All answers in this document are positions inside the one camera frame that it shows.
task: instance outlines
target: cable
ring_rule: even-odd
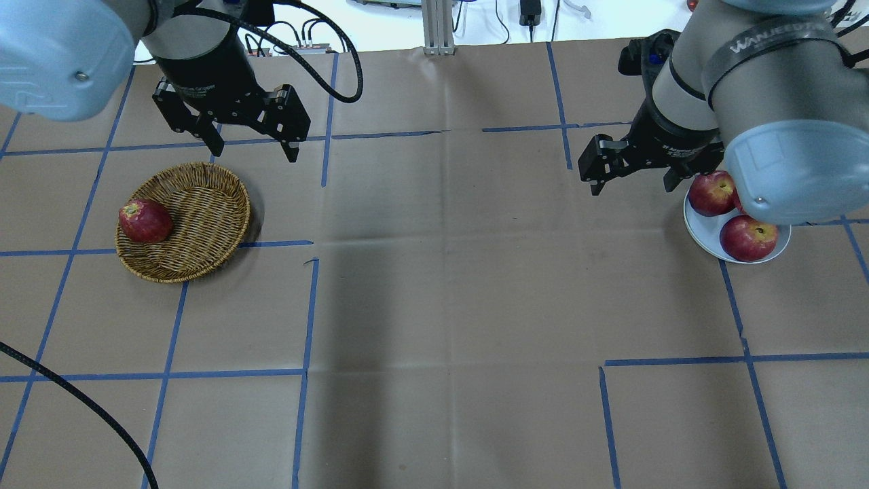
[[[296,42],[296,45],[299,46],[299,47],[301,48],[301,47],[302,47],[302,40],[299,38],[299,32],[295,29],[295,26],[293,26],[293,24],[291,24],[291,23],[289,23],[289,22],[287,22],[287,21],[279,20],[279,21],[277,21],[277,22],[275,22],[275,23],[272,23],[269,27],[267,27],[267,28],[265,29],[265,31],[266,31],[266,32],[269,32],[269,29],[271,29],[272,27],[275,27],[275,26],[276,26],[277,24],[279,24],[279,23],[282,23],[282,24],[288,25],[289,28],[293,30],[293,35],[295,36],[295,42]],[[245,35],[244,35],[245,40],[247,40],[248,36],[250,36],[250,34],[245,33]],[[263,40],[264,40],[264,39],[263,39],[262,37],[260,37],[260,41],[259,41],[258,43],[256,43],[256,48],[257,48],[258,50],[260,50],[260,51],[262,51],[262,41],[263,41]],[[287,54],[286,51],[284,51],[284,50],[278,50],[276,47],[272,47],[272,50],[273,50],[274,52],[278,53],[278,54],[283,54],[283,55],[286,55],[286,54]]]
[[[272,44],[280,47],[282,50],[287,51],[287,54],[289,54],[296,62],[298,62],[302,66],[302,68],[304,68],[304,70],[307,71],[308,74],[314,78],[317,84],[319,84],[329,95],[334,97],[336,100],[339,100],[345,104],[352,104],[353,102],[359,100],[360,97],[362,97],[362,63],[359,61],[359,53],[356,51],[356,47],[353,45],[353,41],[350,40],[350,38],[347,36],[347,34],[344,33],[344,31],[341,29],[341,27],[338,26],[338,24],[333,22],[332,19],[326,17],[325,14],[315,9],[314,7],[310,7],[305,3],[299,2],[298,0],[274,0],[274,3],[296,7],[297,9],[302,9],[311,14],[314,14],[315,16],[318,16],[323,20],[323,22],[328,24],[328,26],[331,27],[336,34],[338,34],[338,37],[342,37],[345,41],[347,41],[350,56],[353,57],[353,64],[356,68],[356,93],[349,97],[346,95],[342,95],[337,90],[330,87],[328,82],[324,80],[323,77],[321,77],[320,74],[317,73],[314,67],[312,67],[307,61],[305,61],[305,58],[302,57],[302,55],[300,55],[298,52],[296,52],[292,48],[292,46],[284,43],[282,40],[272,36],[271,34],[260,29],[259,27],[256,27],[252,23],[224,14],[223,12],[218,12],[216,10],[200,9],[197,7],[189,6],[185,7],[185,5],[189,5],[191,3],[198,3],[198,1],[199,0],[191,0],[191,2],[182,4],[182,7],[178,7],[175,9],[175,15],[210,17],[226,23],[231,23],[242,29],[249,30],[250,32],[253,32],[258,36],[262,36],[268,39]]]
[[[501,14],[498,13],[498,0],[494,0],[494,16],[498,17],[498,22],[501,23],[501,27],[503,27],[504,30],[507,31],[507,39],[505,39],[504,42],[501,44],[509,43],[510,42],[510,29],[508,29],[507,26],[504,24],[504,21],[501,20]]]
[[[455,18],[455,22],[453,22],[453,34],[459,29],[459,21],[461,21],[461,8],[465,6],[464,2],[459,2],[459,16]]]
[[[254,56],[254,50],[250,47],[250,40],[253,39],[254,45],[256,46],[256,57],[259,57],[262,53],[262,49],[260,45],[256,42],[256,37],[251,36],[247,32],[244,33],[244,45],[248,48],[248,54],[250,56]]]
[[[869,59],[869,50],[862,50],[848,57],[848,64],[853,67],[855,64]]]
[[[115,433],[124,443],[127,444],[130,450],[136,455],[136,458],[139,460],[139,464],[142,465],[142,469],[145,471],[145,478],[148,480],[148,484],[151,486],[151,489],[158,489],[157,487],[157,479],[154,476],[154,471],[151,470],[151,464],[148,461],[148,457],[145,457],[145,454],[142,452],[142,449],[139,448],[139,445],[136,444],[133,437],[129,435],[127,430],[123,429],[120,423],[117,422],[114,418],[111,417],[111,414],[108,414],[106,410],[104,410],[99,404],[94,402],[94,399],[88,397],[87,394],[78,390],[77,387],[70,384],[66,381],[65,378],[57,375],[53,371],[49,370],[45,367],[45,365],[40,364],[35,361],[33,358],[28,357],[27,355],[19,352],[15,348],[12,348],[9,345],[6,345],[4,342],[0,341],[0,352],[6,353],[10,357],[18,360],[19,362],[27,365],[29,368],[41,373],[45,378],[48,378],[52,382],[57,385],[60,385],[66,392],[69,392],[76,399],[82,401],[84,405],[88,406],[91,411],[95,412],[97,416],[103,419],[106,423],[111,426],[111,429],[115,430]]]
[[[852,23],[851,25],[845,27],[843,30],[840,30],[836,33],[837,37],[847,36],[851,34],[855,30],[859,29],[864,23],[869,22],[869,14],[866,14],[859,21]]]
[[[848,15],[848,11],[851,10],[855,3],[857,3],[857,0],[847,0],[845,5],[843,5],[841,9],[836,10],[836,13],[833,14],[833,20],[830,21],[830,24],[833,27],[838,27],[839,23],[842,22],[842,19],[844,19],[846,15]]]
[[[312,31],[314,30],[314,26],[321,23],[321,22],[323,22],[323,19],[321,19],[321,18],[316,19],[308,27],[308,41],[311,43],[311,45],[314,45],[314,36],[312,34]],[[341,41],[341,48],[344,50],[344,52],[347,52],[347,45],[344,43],[344,40],[341,39],[341,37],[338,37],[338,40]]]
[[[555,19],[552,21],[552,39],[549,39],[549,42],[555,41],[555,28],[558,27],[559,10],[561,10],[561,0],[558,0],[558,3],[555,4]]]

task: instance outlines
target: gray robot arm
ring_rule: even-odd
[[[869,203],[869,78],[847,65],[823,15],[832,4],[700,2],[631,132],[618,143],[596,137],[582,178],[599,193],[611,178],[669,167],[670,191],[723,158],[746,211],[767,222]]]
[[[129,75],[141,40],[165,75],[153,99],[173,131],[190,132],[220,156],[215,124],[247,125],[277,140],[294,162],[308,137],[308,113],[292,85],[260,87],[237,36],[238,26],[272,24],[274,3],[311,12],[347,42],[358,81],[349,97],[281,46],[333,97],[358,100],[362,67],[352,42],[296,0],[7,0],[0,9],[0,104],[59,121],[93,117]]]

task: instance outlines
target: red apple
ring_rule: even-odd
[[[779,228],[742,214],[724,224],[719,240],[721,248],[731,257],[753,262],[773,252],[779,241]]]
[[[735,192],[736,184],[730,174],[717,170],[694,178],[688,189],[688,202],[701,216],[720,216],[733,210]]]
[[[163,241],[172,231],[172,217],[159,202],[134,198],[118,212],[121,229],[138,243]]]
[[[733,188],[733,207],[736,207],[736,210],[740,212],[740,214],[745,214],[746,210],[742,208],[742,202],[740,201],[740,194],[736,191],[736,188]]]

